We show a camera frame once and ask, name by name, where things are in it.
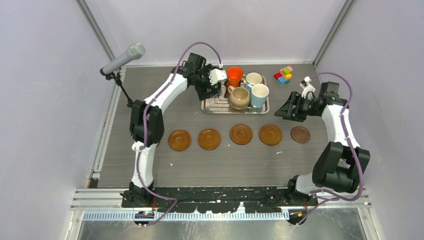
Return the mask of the dark wooden coaster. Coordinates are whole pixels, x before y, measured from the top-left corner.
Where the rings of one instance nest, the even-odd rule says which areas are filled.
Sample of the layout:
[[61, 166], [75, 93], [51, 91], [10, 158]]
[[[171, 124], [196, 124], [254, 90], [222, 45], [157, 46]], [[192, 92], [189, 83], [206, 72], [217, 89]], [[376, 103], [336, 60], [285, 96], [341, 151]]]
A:
[[311, 133], [306, 127], [303, 126], [293, 127], [290, 135], [295, 142], [300, 144], [307, 143], [311, 139]]

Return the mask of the orange brown coaster front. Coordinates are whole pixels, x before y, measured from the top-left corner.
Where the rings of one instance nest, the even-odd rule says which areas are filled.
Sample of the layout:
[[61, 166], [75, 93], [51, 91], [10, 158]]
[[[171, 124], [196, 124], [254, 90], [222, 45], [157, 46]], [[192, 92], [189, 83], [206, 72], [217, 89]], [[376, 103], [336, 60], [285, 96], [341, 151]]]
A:
[[259, 130], [260, 140], [268, 146], [275, 146], [283, 139], [283, 132], [274, 124], [266, 124]]

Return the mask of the metal tray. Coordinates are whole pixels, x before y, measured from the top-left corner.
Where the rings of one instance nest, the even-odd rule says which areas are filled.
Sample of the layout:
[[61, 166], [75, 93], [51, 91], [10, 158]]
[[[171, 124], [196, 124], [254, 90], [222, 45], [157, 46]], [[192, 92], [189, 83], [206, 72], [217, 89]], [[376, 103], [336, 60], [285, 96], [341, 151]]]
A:
[[260, 107], [254, 107], [249, 102], [248, 106], [243, 109], [233, 108], [230, 104], [229, 97], [225, 97], [226, 85], [221, 85], [219, 96], [215, 96], [206, 100], [201, 101], [201, 110], [206, 114], [237, 114], [237, 115], [265, 115], [270, 111], [270, 100], [269, 95], [271, 93], [270, 88], [267, 85], [267, 79], [265, 76], [262, 77], [262, 85], [267, 87], [268, 94], [266, 95], [265, 102]]

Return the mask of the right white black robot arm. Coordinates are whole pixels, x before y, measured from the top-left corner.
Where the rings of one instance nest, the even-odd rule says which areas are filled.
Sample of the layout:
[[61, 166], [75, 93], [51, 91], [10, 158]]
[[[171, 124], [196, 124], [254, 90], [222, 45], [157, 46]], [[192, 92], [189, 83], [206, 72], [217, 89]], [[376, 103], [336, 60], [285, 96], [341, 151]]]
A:
[[339, 96], [339, 84], [324, 82], [317, 96], [310, 79], [300, 82], [302, 92], [291, 92], [286, 103], [275, 112], [284, 120], [303, 122], [308, 116], [324, 121], [328, 144], [307, 175], [295, 175], [288, 183], [285, 198], [291, 205], [299, 205], [318, 193], [332, 195], [331, 200], [355, 201], [353, 194], [363, 186], [363, 174], [370, 161], [368, 150], [362, 149], [353, 136], [349, 122], [348, 100]]

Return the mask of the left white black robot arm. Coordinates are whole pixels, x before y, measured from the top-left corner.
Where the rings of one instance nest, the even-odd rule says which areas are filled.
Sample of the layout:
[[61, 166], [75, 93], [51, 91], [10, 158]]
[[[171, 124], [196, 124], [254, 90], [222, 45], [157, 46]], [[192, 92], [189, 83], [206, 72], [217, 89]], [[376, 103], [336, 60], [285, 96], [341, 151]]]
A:
[[163, 114], [169, 105], [190, 86], [201, 101], [218, 96], [226, 78], [222, 64], [207, 64], [203, 56], [190, 53], [151, 96], [132, 104], [129, 131], [134, 140], [135, 163], [128, 190], [123, 193], [126, 200], [141, 207], [153, 202], [154, 155], [165, 132]]

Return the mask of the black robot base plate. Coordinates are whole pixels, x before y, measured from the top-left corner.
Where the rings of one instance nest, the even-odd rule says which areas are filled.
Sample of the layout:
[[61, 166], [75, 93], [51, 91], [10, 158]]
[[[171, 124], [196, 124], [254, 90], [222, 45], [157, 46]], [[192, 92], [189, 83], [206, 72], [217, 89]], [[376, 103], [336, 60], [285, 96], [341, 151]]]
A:
[[277, 213], [284, 207], [304, 211], [317, 200], [296, 194], [287, 187], [154, 187], [150, 194], [144, 189], [128, 189], [121, 193], [124, 208], [155, 208], [163, 213], [168, 208], [176, 213], [234, 213], [244, 208], [248, 214]]

